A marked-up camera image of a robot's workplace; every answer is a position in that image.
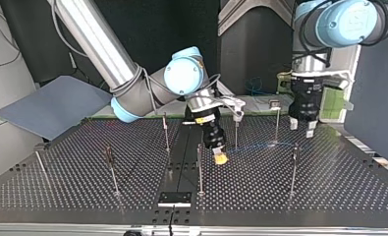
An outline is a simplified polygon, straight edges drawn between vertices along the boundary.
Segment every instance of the white wall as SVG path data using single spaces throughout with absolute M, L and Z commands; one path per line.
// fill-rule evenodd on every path
M 11 38 L 7 24 L 1 19 L 0 28 Z M 16 50 L 0 34 L 0 64 L 16 55 Z M 0 67 L 0 108 L 34 91 L 33 80 L 22 57 Z M 40 142 L 40 137 L 0 120 L 0 174 L 32 154 L 33 147 Z

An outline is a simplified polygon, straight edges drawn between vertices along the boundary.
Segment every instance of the metal rod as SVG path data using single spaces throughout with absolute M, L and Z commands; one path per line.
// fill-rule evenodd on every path
M 114 186 L 115 186 L 115 189 L 116 189 L 116 194 L 117 195 L 121 195 L 120 190 L 118 189 L 117 179 L 116 179 L 116 175 L 115 175 L 115 171 L 114 171 L 113 167 L 111 167 L 111 174 L 113 175 L 113 180 L 114 180 Z
M 41 161 L 40 153 L 38 151 L 35 151 L 34 153 L 37 156 L 38 163 L 39 163 L 41 169 L 43 170 L 44 173 L 46 173 L 46 168 L 44 168 L 43 161 Z
M 108 167 L 111 170 L 111 176 L 114 181 L 115 195 L 120 196 L 121 193 L 120 193 L 120 190 L 118 189 L 117 178 L 114 171 L 114 156 L 113 156 L 113 149 L 111 145 L 107 145 L 107 147 L 105 148 L 105 160 L 107 162 Z
M 201 163 L 201 151 L 200 151 L 200 144 L 197 145 L 196 150 L 196 158 L 197 158 L 197 168 L 199 170 L 199 195 L 203 196 L 205 193 L 203 192 L 203 186 L 202 186 L 202 163 Z
M 163 115 L 163 129 L 165 130 L 165 137 L 166 137 L 166 150 L 167 152 L 170 152 L 169 148 L 169 135 L 168 135 L 168 127 L 167 127 L 167 122 L 166 122 L 166 112 Z
M 239 126 L 240 126 L 239 122 L 236 122 L 236 149 L 239 146 L 238 145 L 238 136 L 239 136 L 238 130 L 239 130 Z
M 292 184 L 291 184 L 291 197 L 295 194 L 295 179 L 298 169 L 298 161 L 300 158 L 300 147 L 298 144 L 295 144 L 294 150 L 293 150 L 293 160 L 294 160 L 294 172 L 292 174 Z
M 279 136 L 279 120 L 280 120 L 280 109 L 277 110 L 277 117 L 276 117 L 276 132 L 274 134 L 274 142 L 278 143 L 278 136 Z
M 40 168 L 43 170 L 43 174 L 44 174 L 44 177 L 46 178 L 46 182 L 49 185 L 49 188 L 51 188 L 50 181 L 49 181 L 49 176 L 47 175 L 46 168 L 44 167 L 43 161 L 41 160 L 40 153 L 38 152 L 38 150 L 36 150 L 34 153 L 37 156 L 37 160 L 38 160 L 38 163 L 40 165 Z

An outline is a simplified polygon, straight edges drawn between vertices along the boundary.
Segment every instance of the gray panel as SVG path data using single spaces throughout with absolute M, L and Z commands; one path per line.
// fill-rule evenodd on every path
M 388 40 L 363 47 L 345 129 L 388 159 Z
M 111 95 L 73 77 L 62 76 L 2 109 L 0 117 L 53 140 L 103 108 Z

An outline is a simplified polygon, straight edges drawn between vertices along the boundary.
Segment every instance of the yellow object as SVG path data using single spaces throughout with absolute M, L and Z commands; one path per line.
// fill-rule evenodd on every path
M 215 164 L 217 164 L 217 165 L 223 165 L 223 164 L 227 163 L 227 161 L 228 161 L 227 154 L 224 152 L 216 153 L 214 155 L 214 158 L 215 158 Z
M 195 121 L 197 124 L 203 124 L 206 122 L 206 120 L 204 118 L 196 118 Z

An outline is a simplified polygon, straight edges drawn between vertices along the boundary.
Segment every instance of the vertical pin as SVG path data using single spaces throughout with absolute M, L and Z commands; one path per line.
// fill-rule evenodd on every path
M 37 156 L 37 160 L 38 160 L 38 163 L 40 165 L 41 170 L 43 170 L 43 172 L 46 174 L 46 168 L 43 165 L 43 161 L 41 161 L 40 153 L 37 150 L 34 153 Z
M 200 144 L 197 145 L 196 150 L 196 159 L 197 159 L 197 168 L 199 170 L 199 195 L 203 196 L 205 193 L 203 192 L 203 186 L 202 186 L 202 163 L 201 163 L 202 153 L 200 150 Z
M 292 174 L 291 197 L 295 194 L 295 179 L 296 179 L 300 155 L 301 155 L 301 148 L 299 147 L 298 144 L 295 144 L 293 153 L 292 153 L 292 158 L 294 160 L 294 172 Z
M 121 193 L 120 193 L 120 190 L 118 189 L 117 178 L 116 178 L 116 174 L 115 174 L 115 171 L 114 171 L 113 150 L 112 150 L 112 147 L 110 145 L 108 145 L 105 148 L 105 160 L 106 160 L 107 165 L 108 165 L 108 167 L 110 168 L 110 171 L 111 171 L 111 175 L 112 175 L 113 182 L 114 182 L 114 187 L 115 187 L 115 195 L 116 196 L 120 196 Z
M 239 130 L 239 126 L 240 126 L 240 123 L 239 122 L 236 122 L 236 150 L 238 148 L 238 130 Z
M 279 143 L 279 120 L 280 120 L 280 111 L 282 110 L 282 106 L 279 100 L 269 100 L 269 108 L 270 110 L 277 111 L 276 115 L 276 130 L 274 133 L 274 141 L 273 144 L 276 145 Z
M 40 165 L 40 168 L 41 168 L 41 170 L 43 170 L 44 177 L 46 178 L 47 184 L 49 185 L 49 188 L 50 188 L 49 176 L 47 175 L 46 167 L 44 167 L 44 164 L 43 164 L 43 161 L 41 159 L 40 153 L 38 152 L 38 150 L 36 150 L 34 153 L 37 156 L 37 160 L 38 160 L 38 163 Z
M 163 114 L 163 129 L 165 130 L 165 137 L 166 137 L 166 151 L 170 152 L 168 127 L 167 127 L 167 122 L 166 122 L 166 112 Z

